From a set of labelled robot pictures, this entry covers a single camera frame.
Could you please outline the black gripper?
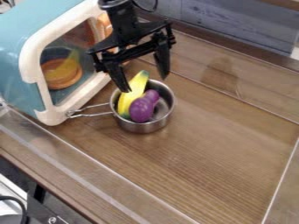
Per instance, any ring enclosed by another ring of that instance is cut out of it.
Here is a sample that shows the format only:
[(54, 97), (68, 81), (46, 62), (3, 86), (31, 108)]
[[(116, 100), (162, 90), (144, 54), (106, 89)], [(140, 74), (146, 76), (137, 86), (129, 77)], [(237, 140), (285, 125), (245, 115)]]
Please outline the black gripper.
[(141, 23), (137, 20), (134, 0), (97, 0), (112, 24), (112, 33), (97, 42), (86, 54), (97, 71), (108, 73), (122, 93), (130, 91), (121, 63), (153, 53), (161, 79), (169, 73), (169, 49), (176, 43), (168, 20)]

